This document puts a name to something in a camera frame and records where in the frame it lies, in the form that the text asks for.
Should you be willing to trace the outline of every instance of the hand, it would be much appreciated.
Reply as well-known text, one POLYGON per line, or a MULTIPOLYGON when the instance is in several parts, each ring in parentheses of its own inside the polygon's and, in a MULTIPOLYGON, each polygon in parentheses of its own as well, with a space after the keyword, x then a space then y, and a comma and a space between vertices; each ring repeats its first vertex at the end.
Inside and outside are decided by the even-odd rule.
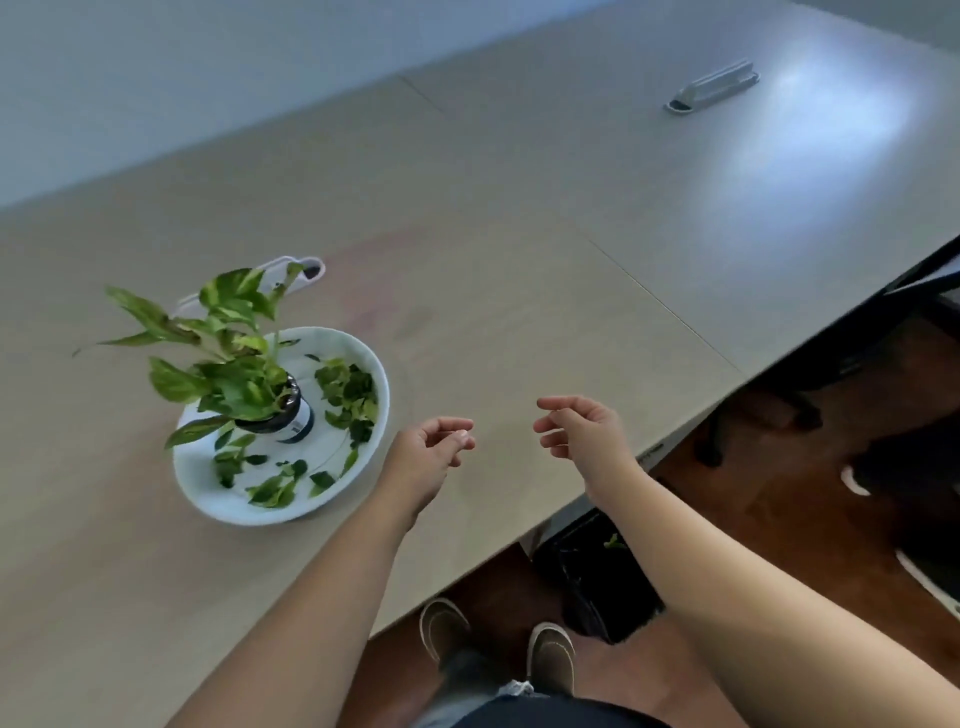
POLYGON ((460 450, 476 447, 472 429, 473 420, 435 417, 401 430, 387 451, 374 492, 394 500, 415 520, 440 492, 447 468, 460 467, 460 450))
POLYGON ((598 401, 577 396, 541 397, 537 407, 550 410, 534 422, 534 432, 546 433, 540 445, 554 457, 572 460, 584 477, 588 497, 602 507, 599 501, 616 476, 639 468, 620 416, 598 401))

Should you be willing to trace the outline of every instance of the left hand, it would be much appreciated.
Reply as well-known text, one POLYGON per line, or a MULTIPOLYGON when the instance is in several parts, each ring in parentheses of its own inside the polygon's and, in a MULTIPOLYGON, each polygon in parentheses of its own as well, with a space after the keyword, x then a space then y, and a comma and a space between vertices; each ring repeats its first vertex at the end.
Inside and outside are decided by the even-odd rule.
POLYGON ((474 449, 473 420, 435 417, 396 434, 374 493, 399 503, 413 519, 440 492, 448 468, 460 467, 460 450, 474 449))

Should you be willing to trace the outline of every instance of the finger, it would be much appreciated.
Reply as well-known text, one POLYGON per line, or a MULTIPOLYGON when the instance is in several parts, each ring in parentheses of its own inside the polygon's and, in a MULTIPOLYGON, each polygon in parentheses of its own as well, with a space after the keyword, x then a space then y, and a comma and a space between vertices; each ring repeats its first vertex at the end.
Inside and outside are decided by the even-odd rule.
POLYGON ((460 429, 473 429, 473 420, 465 417, 434 417, 420 424, 420 432, 424 435, 434 432, 456 432, 460 429))
POLYGON ((454 456, 467 445, 469 437, 467 431, 464 429, 451 432, 433 446, 432 451, 449 465, 453 462, 454 456))
POLYGON ((557 423, 558 427, 562 427, 565 430, 577 430, 588 423, 588 420, 581 417, 579 413, 569 407, 551 412, 550 419, 557 423))
POLYGON ((543 415, 543 417, 534 422, 534 432, 549 432, 551 429, 557 429, 557 427, 559 427, 550 415, 543 415))
POLYGON ((566 430, 562 429, 550 432, 540 438, 540 446, 542 448, 553 448, 557 445, 566 445, 569 442, 569 435, 566 433, 566 430))
MULTIPOLYGON (((432 432, 426 436, 426 446, 432 448, 442 439, 450 435, 450 432, 432 432)), ((467 443, 464 445, 464 449, 474 449, 477 447, 477 441, 474 439, 473 435, 468 435, 467 443)))
POLYGON ((537 400, 540 409, 572 409, 581 417, 591 420, 591 414, 606 410, 604 404, 581 395, 563 395, 559 397, 541 397, 537 400))

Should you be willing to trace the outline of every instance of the white saucer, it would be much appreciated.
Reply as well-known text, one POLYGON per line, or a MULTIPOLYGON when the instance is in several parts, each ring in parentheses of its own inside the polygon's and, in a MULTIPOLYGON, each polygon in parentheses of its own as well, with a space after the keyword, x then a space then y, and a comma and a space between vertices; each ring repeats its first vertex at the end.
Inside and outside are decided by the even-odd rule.
MULTIPOLYGON (((180 489, 191 503, 217 521, 237 525, 267 525, 290 521, 309 513, 336 497, 353 482, 370 462, 383 438, 390 414, 390 387, 383 365, 366 344, 348 333, 321 327, 287 328, 280 332, 280 339, 299 339, 296 345, 281 349, 277 361, 297 380, 301 394, 313 408, 314 425, 310 434, 292 445, 282 445, 269 435, 257 436, 247 448, 247 455, 267 455, 267 462, 259 466, 246 465, 230 489, 220 485, 213 469, 216 433, 174 448, 174 472, 180 489), (330 425, 324 418, 326 410, 337 412, 339 408, 331 407, 324 400, 320 385, 314 378, 314 372, 323 365, 307 354, 324 361, 340 357, 347 364, 356 364, 372 375, 376 387, 379 413, 370 441, 357 449, 357 461, 343 477, 340 477, 340 472, 350 452, 349 435, 345 430, 330 425), (286 460, 293 463, 300 459, 307 462, 307 475, 297 484, 296 497, 290 505, 285 508, 261 508, 248 503, 250 497, 246 489, 277 474, 279 467, 276 462, 286 460), (311 497, 313 481, 309 475, 320 471, 327 471, 337 481, 323 493, 311 497)), ((178 426, 208 416, 207 413, 197 412, 196 403, 189 404, 183 410, 178 426)))

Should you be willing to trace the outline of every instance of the brown shoe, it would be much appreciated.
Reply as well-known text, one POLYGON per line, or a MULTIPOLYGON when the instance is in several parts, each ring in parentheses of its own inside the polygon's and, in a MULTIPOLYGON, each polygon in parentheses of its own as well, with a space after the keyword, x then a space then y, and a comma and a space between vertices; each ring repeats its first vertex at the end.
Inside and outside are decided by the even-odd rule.
POLYGON ((559 624, 541 622, 527 646, 527 679, 535 690, 573 694, 573 642, 559 624))
POLYGON ((449 599, 431 599, 420 612, 420 638, 435 663, 467 646, 469 636, 470 623, 449 599))

